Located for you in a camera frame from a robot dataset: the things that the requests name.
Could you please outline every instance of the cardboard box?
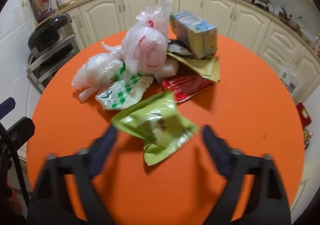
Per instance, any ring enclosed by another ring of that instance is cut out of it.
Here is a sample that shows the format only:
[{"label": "cardboard box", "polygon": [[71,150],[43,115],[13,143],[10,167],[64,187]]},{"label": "cardboard box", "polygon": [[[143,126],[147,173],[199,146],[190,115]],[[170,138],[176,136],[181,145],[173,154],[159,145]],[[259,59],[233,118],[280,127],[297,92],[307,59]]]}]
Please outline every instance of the cardboard box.
[{"label": "cardboard box", "polygon": [[170,25],[198,59],[217,51],[217,28],[188,11],[171,13]]}]

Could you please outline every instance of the chinese character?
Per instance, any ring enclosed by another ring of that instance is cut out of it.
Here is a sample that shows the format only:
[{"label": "chinese character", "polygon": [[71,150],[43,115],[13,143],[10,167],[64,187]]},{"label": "chinese character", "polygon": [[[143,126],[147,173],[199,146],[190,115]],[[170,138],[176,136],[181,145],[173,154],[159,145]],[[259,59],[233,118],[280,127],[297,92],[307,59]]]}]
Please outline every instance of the chinese character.
[{"label": "chinese character", "polygon": [[288,87],[288,91],[292,94],[292,92],[296,89],[296,86],[294,84],[292,84],[292,82],[290,82],[289,87]]}]

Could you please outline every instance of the green and white plastic package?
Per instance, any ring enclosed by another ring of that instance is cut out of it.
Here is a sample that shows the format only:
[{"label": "green and white plastic package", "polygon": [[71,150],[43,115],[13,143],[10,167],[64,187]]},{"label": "green and white plastic package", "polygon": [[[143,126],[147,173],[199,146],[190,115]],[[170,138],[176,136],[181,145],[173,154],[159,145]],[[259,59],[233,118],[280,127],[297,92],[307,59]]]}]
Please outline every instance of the green and white plastic package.
[{"label": "green and white plastic package", "polygon": [[178,151],[198,132],[198,127],[176,109],[171,92],[156,94],[116,114],[115,128],[144,140],[144,159],[157,164]]},{"label": "green and white plastic package", "polygon": [[123,110],[138,103],[153,82],[152,75],[130,74],[125,64],[111,85],[100,89],[96,100],[104,110]]}]

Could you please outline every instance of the black rice cooker lid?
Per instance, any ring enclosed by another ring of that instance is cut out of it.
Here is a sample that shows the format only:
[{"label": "black rice cooker lid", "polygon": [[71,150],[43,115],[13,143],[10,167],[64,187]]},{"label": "black rice cooker lid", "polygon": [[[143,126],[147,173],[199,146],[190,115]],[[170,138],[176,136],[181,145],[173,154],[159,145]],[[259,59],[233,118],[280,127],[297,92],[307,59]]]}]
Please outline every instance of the black rice cooker lid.
[{"label": "black rice cooker lid", "polygon": [[29,49],[33,49],[34,47],[36,47],[36,43],[38,42],[39,38],[46,39],[46,34],[52,34],[53,31],[56,32],[58,29],[61,29],[69,22],[71,22],[70,15],[68,15],[67,13],[62,13],[60,15],[52,17],[51,19],[41,24],[29,37]]}]

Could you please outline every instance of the table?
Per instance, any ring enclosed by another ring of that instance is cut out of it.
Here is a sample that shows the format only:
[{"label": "table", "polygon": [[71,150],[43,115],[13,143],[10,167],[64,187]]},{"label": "table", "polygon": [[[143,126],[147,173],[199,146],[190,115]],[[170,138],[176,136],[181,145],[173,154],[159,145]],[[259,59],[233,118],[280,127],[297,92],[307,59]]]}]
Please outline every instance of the table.
[{"label": "table", "polygon": [[[121,43],[126,32],[104,39]],[[175,35],[170,31],[169,37]],[[35,135],[27,144],[30,184],[35,186],[47,154],[74,154],[103,135],[116,111],[103,111],[91,98],[81,104],[71,86],[77,70],[89,57],[102,53],[97,42],[71,59],[43,92],[33,121]],[[244,153],[273,155],[289,203],[297,193],[303,169],[304,143],[300,119],[288,91],[257,55],[218,36],[221,81],[178,105],[198,127],[209,124],[228,143]],[[160,92],[156,81],[143,98]],[[226,184],[220,177],[199,132],[188,144],[160,164],[148,167],[143,141],[119,132],[103,174],[93,184],[116,224],[202,224]],[[246,177],[234,219],[242,216],[251,177]],[[69,194],[78,217],[85,218],[73,176]]]}]

